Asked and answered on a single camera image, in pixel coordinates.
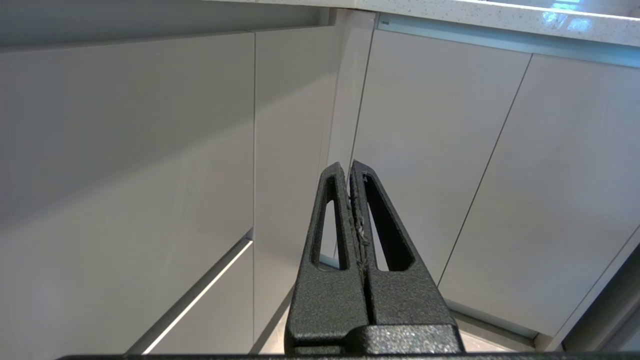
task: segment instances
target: white cabinet door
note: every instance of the white cabinet door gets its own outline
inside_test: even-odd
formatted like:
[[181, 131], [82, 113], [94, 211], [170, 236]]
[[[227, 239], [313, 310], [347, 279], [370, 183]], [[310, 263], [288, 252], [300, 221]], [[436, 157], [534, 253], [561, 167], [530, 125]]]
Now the white cabinet door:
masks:
[[376, 171], [436, 282], [530, 57], [375, 31], [353, 159]]
[[0, 54], [0, 358], [126, 351], [251, 228], [253, 49]]
[[298, 273], [326, 166], [337, 39], [334, 26], [255, 33], [256, 338]]
[[253, 346], [253, 247], [243, 246], [149, 354], [247, 354]]
[[640, 70], [534, 56], [443, 296], [554, 336], [640, 222]]
[[[343, 25], [344, 30], [340, 34], [340, 70], [335, 85], [331, 142], [326, 166], [339, 162], [345, 175], [348, 175], [376, 13], [340, 9], [337, 11], [336, 23]], [[335, 256], [337, 259], [333, 202], [330, 204], [324, 217], [320, 254], [328, 258]]]

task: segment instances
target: corner cabinet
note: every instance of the corner cabinet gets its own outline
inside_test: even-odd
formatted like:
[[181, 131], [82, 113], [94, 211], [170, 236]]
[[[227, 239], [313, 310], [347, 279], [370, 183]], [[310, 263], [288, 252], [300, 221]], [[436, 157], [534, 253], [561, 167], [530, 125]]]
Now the corner cabinet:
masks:
[[640, 240], [639, 154], [639, 69], [534, 55], [443, 296], [562, 340]]

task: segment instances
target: kitchen floor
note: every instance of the kitchen floor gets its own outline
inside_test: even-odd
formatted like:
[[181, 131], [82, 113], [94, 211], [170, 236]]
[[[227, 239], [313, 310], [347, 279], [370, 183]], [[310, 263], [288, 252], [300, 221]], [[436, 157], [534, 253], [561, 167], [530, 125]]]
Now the kitchen floor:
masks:
[[[285, 311], [284, 315], [278, 321], [275, 329], [265, 342], [261, 354], [284, 354], [284, 327], [287, 323], [287, 315], [289, 314], [289, 308]], [[464, 331], [460, 331], [462, 335], [462, 342], [465, 344], [467, 352], [510, 352], [515, 351], [506, 347], [502, 347], [498, 344], [484, 340], [478, 336], [469, 334]]]

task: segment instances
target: countertop edge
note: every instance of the countertop edge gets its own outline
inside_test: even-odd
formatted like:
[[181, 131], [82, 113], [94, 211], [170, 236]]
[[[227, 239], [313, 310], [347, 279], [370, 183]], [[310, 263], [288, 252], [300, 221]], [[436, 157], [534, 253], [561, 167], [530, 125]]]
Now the countertop edge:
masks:
[[208, 0], [350, 8], [640, 47], [640, 19], [476, 0]]

